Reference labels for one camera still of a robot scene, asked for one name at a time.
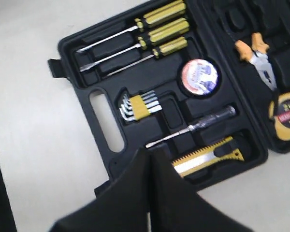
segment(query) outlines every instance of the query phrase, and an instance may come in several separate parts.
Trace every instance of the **white surface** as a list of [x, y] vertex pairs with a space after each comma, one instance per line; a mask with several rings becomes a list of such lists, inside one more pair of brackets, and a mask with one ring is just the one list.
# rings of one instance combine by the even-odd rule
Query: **white surface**
[[[46, 61], [61, 38], [141, 2], [0, 1], [0, 166], [18, 231], [47, 231], [107, 180], [72, 86]], [[290, 232], [290, 154], [200, 194], [257, 232]]]

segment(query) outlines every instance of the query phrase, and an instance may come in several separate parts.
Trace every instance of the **yellow tape measure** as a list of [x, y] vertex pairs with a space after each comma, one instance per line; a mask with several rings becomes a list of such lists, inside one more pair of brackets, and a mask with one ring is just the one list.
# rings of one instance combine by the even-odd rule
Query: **yellow tape measure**
[[275, 104], [272, 101], [269, 107], [269, 117], [275, 121], [275, 129], [279, 139], [290, 140], [290, 93], [284, 93], [278, 97], [276, 113]]

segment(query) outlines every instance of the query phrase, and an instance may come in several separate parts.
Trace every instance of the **tool kit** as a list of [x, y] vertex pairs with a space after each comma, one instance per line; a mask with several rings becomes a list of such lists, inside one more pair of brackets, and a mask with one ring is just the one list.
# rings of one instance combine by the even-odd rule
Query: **tool kit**
[[[196, 190], [290, 152], [290, 0], [151, 0], [62, 39], [54, 78], [73, 85], [110, 181], [140, 148], [164, 149]], [[124, 140], [112, 151], [90, 95]]]

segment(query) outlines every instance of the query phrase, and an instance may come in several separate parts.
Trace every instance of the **phillips screwdriver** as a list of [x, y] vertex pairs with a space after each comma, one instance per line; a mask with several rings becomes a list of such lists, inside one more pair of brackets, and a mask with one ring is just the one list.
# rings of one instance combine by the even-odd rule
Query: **phillips screwdriver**
[[174, 52], [176, 52], [176, 51], [178, 51], [180, 49], [183, 49], [183, 48], [185, 48], [187, 46], [188, 46], [187, 40], [183, 36], [179, 37], [178, 39], [175, 39], [175, 40], [173, 40], [171, 42], [165, 43], [165, 44], [163, 44], [163, 45], [161, 45], [159, 47], [154, 48], [152, 50], [152, 54], [151, 55], [149, 55], [149, 56], [147, 56], [147, 57], [145, 57], [145, 58], [143, 58], [141, 60], [138, 60], [137, 62], [129, 64], [126, 67], [118, 69], [118, 70], [108, 74], [107, 76], [112, 76], [112, 75], [114, 75], [116, 73], [124, 71], [124, 70], [126, 70], [128, 68], [131, 68], [134, 65], [142, 63], [142, 62], [144, 62], [144, 61], [146, 61], [148, 59], [151, 59], [153, 57], [159, 59], [160, 57], [167, 56], [167, 55], [169, 55], [171, 53], [174, 53]]
[[109, 57], [103, 58], [103, 59], [98, 60], [96, 62], [82, 66], [80, 68], [80, 71], [84, 72], [86, 70], [89, 70], [89, 69], [101, 64], [102, 62], [105, 62], [111, 58], [119, 56], [119, 55], [121, 55], [125, 52], [128, 52], [132, 49], [135, 49], [135, 48], [141, 47], [143, 50], [146, 50], [147, 46], [150, 44], [153, 46], [156, 46], [162, 42], [165, 42], [166, 40], [169, 40], [169, 39], [172, 39], [176, 36], [182, 35], [182, 34], [186, 33], [187, 31], [189, 31], [188, 21], [185, 18], [179, 18], [171, 23], [164, 25], [163, 27], [160, 27], [160, 28], [157, 28], [153, 31], [150, 31], [148, 34], [146, 34], [144, 36], [139, 36], [138, 37], [139, 43], [135, 44], [132, 47], [129, 47], [125, 50], [117, 52]]
[[161, 23], [164, 23], [172, 18], [175, 18], [177, 16], [183, 15], [186, 10], [186, 5], [184, 4], [183, 0], [177, 0], [170, 4], [167, 4], [165, 6], [162, 6], [152, 12], [149, 12], [143, 16], [143, 18], [139, 19], [136, 18], [134, 21], [136, 23], [136, 26], [133, 26], [131, 28], [125, 29], [117, 34], [111, 35], [103, 40], [100, 40], [96, 43], [93, 43], [89, 46], [86, 46], [84, 48], [81, 48], [77, 50], [77, 53], [82, 53], [88, 49], [91, 49], [92, 47], [101, 44], [105, 41], [108, 41], [112, 38], [115, 38], [116, 36], [122, 35], [127, 32], [131, 32], [134, 30], [139, 29], [141, 32], [144, 32], [144, 29], [150, 29], [153, 28]]
[[208, 116], [201, 118], [200, 121], [194, 125], [189, 125], [187, 128], [182, 129], [174, 134], [168, 135], [168, 136], [164, 137], [163, 139], [159, 139], [155, 142], [148, 143], [146, 145], [146, 148], [153, 147], [153, 146], [155, 146], [163, 141], [167, 141], [167, 140], [172, 139], [174, 137], [177, 137], [181, 134], [185, 134], [188, 132], [193, 132], [193, 131], [196, 131], [199, 129], [204, 129], [204, 128], [210, 127], [218, 122], [226, 120], [226, 119], [233, 117], [235, 115], [236, 115], [236, 110], [234, 109], [234, 107], [228, 106], [227, 108], [225, 108], [225, 109], [223, 109], [215, 114], [208, 115]]

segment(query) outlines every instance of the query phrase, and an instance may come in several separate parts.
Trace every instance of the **black plastic case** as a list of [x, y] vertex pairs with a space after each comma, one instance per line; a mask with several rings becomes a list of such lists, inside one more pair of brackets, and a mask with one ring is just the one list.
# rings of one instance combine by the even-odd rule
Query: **black plastic case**
[[[273, 93], [262, 82], [255, 68], [239, 60], [234, 40], [249, 43], [253, 32], [261, 32], [271, 46], [269, 59], [280, 91], [290, 91], [290, 0], [184, 0], [185, 18], [190, 31], [185, 34], [188, 47], [161, 59], [149, 59], [110, 78], [105, 76], [133, 63], [150, 52], [134, 49], [111, 59], [89, 72], [79, 67], [137, 43], [138, 32], [131, 32], [102, 43], [87, 53], [76, 50], [134, 25], [134, 19], [172, 0], [152, 0], [60, 41], [61, 60], [49, 60], [55, 78], [67, 78], [74, 86], [89, 126], [95, 137], [110, 181], [125, 170], [136, 150], [148, 142], [195, 123], [199, 118], [232, 105], [238, 115], [205, 130], [163, 143], [171, 160], [186, 155], [227, 136], [244, 138], [249, 149], [245, 162], [220, 162], [186, 177], [196, 190], [242, 173], [267, 160], [267, 148], [287, 153], [290, 141], [276, 138], [268, 105]], [[196, 98], [182, 90], [181, 70], [191, 59], [202, 58], [219, 72], [218, 91], [207, 98]], [[102, 91], [111, 106], [125, 147], [111, 151], [90, 103], [90, 94]], [[130, 96], [155, 90], [163, 110], [138, 122], [125, 123], [118, 111], [123, 93]]]

